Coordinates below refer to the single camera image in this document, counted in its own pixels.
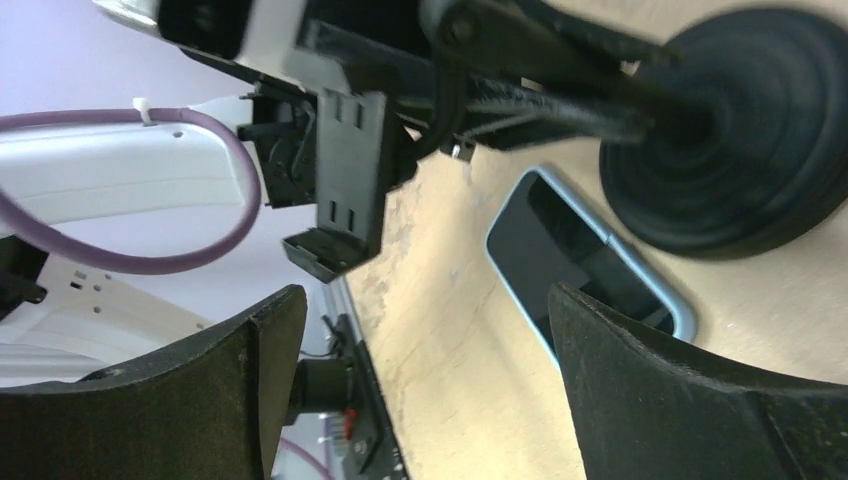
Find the cable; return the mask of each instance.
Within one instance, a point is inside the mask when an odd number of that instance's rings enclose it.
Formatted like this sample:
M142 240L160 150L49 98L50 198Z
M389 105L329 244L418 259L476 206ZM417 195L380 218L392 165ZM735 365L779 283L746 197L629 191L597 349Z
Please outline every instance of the cable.
M150 119L156 122L190 123L205 128L220 137L235 155L241 173L248 180L245 208L236 226L223 238L194 252L167 257L140 257L110 252L67 237L42 223L21 208L2 188L0 188L0 220L8 224L22 240L41 250L110 272L166 275L202 267L229 253L244 240L256 223L262 203L259 174L250 154L229 128L208 115L187 108L151 108L149 115ZM0 117L0 132L58 124L133 123L139 122L140 117L139 111L133 109L25 113Z
M285 437L280 437L280 446L302 458L303 461L311 465L324 480L333 480L333 475L330 473L330 470L324 465L321 465L321 462L318 461L317 458L312 456L311 453L307 452L300 445Z
M450 60L433 60L436 70L436 98L427 130L407 151L405 160L418 161L442 146L462 127L468 97L468 70Z

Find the black rubber suction cup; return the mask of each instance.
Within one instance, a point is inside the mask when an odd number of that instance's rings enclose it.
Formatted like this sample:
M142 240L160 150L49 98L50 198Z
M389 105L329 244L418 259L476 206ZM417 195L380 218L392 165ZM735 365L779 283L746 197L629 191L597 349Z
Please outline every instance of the black rubber suction cup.
M706 140L604 144L607 199L639 238L686 256L742 257L816 226L848 197L848 34L789 9L707 20L637 77L710 109Z

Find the screw hole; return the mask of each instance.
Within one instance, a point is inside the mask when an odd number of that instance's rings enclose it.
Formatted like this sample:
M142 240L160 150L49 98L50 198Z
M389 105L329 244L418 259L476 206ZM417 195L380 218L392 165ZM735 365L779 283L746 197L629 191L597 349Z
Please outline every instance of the screw hole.
M336 95L335 96L335 102L336 102L336 121L341 122L342 121L342 96Z
M365 125L365 106L361 103L356 104L356 128L362 130Z

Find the smartphone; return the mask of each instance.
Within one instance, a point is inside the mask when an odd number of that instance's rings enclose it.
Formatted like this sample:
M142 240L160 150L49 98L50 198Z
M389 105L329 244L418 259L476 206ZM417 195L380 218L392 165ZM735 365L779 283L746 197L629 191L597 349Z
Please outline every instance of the smartphone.
M528 170L486 235L486 253L555 363L548 291L566 282L685 342L688 302L547 167Z

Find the metal screw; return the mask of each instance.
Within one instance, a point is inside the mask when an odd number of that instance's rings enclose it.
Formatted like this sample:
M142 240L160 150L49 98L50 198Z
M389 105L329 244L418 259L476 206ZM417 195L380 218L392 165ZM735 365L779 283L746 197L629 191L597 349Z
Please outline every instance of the metal screw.
M365 443L365 440L360 440L353 444L353 451L357 455L364 455L368 451L368 444Z
M463 10L450 20L445 32L445 42L449 45L463 46L471 44L477 38L477 17Z

